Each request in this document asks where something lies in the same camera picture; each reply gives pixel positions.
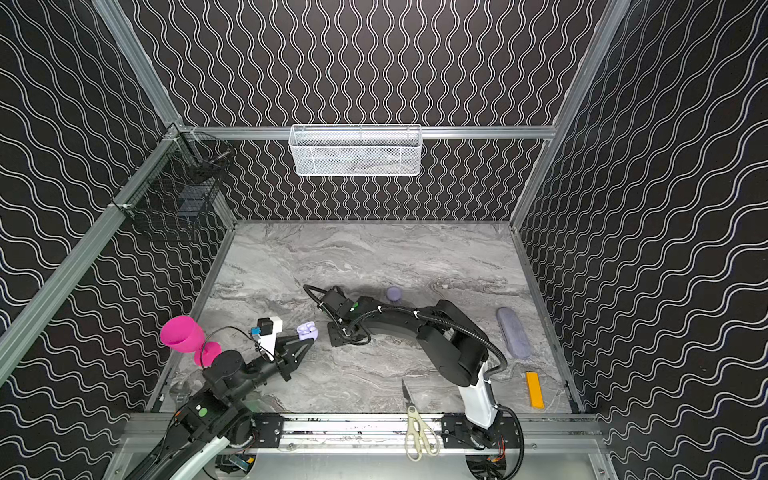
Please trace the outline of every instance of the white wire basket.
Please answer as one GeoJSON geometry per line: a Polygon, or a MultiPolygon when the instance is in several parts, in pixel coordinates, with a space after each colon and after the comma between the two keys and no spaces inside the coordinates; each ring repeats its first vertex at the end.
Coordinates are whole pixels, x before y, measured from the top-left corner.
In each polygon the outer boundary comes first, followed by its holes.
{"type": "Polygon", "coordinates": [[[422,170],[421,125],[293,125],[288,147],[307,177],[414,177],[422,170]]]}

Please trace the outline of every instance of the black and white wallpaper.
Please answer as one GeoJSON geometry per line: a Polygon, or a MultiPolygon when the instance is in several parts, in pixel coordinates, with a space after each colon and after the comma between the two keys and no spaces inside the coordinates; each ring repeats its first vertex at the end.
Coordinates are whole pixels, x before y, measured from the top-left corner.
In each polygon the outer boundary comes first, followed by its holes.
{"type": "Polygon", "coordinates": [[[416,177],[301,177],[285,141],[234,142],[222,191],[246,220],[507,221],[541,140],[425,141],[416,177]]]}
{"type": "Polygon", "coordinates": [[[635,1],[521,229],[625,480],[768,477],[767,32],[635,1]]]}
{"type": "Polygon", "coordinates": [[[89,0],[0,2],[0,333],[165,131],[89,0]]]}
{"type": "Polygon", "coordinates": [[[184,123],[554,123],[606,0],[121,0],[184,123]]]}
{"type": "Polygon", "coordinates": [[[152,243],[126,221],[0,387],[0,478],[100,479],[167,361],[160,328],[188,313],[223,239],[152,243]]]}

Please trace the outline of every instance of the purple ball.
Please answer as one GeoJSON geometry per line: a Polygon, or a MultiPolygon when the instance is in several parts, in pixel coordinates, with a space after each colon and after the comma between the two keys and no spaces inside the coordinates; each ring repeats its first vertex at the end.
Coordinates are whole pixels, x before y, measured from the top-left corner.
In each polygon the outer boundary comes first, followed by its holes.
{"type": "Polygon", "coordinates": [[[386,297],[390,302],[397,302],[402,298],[402,290],[396,286],[391,286],[390,288],[386,289],[386,297]]]}

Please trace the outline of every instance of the basket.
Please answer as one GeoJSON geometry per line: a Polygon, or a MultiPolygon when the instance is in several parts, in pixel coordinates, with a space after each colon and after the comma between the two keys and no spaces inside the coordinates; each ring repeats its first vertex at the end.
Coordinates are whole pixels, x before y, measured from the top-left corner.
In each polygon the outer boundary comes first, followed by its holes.
{"type": "Polygon", "coordinates": [[[414,177],[422,170],[421,125],[293,125],[288,147],[306,177],[414,177]]]}
{"type": "Polygon", "coordinates": [[[131,199],[118,205],[134,229],[153,241],[193,241],[215,224],[213,201],[234,158],[234,147],[188,133],[165,153],[131,199]]]}

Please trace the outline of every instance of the scissors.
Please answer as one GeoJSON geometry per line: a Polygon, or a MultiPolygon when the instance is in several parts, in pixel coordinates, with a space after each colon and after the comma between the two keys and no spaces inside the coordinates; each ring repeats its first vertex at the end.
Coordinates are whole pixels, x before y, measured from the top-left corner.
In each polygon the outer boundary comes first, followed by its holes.
{"type": "Polygon", "coordinates": [[[438,437],[435,432],[424,423],[422,416],[413,405],[411,400],[411,394],[406,387],[406,381],[402,381],[402,396],[406,399],[406,412],[408,413],[408,431],[406,432],[406,457],[414,462],[418,462],[422,459],[422,452],[426,452],[427,455],[434,457],[440,453],[440,442],[442,439],[438,437]],[[427,432],[433,438],[430,442],[427,432]],[[413,448],[416,450],[417,456],[412,456],[408,450],[409,440],[413,437],[413,448]]]}

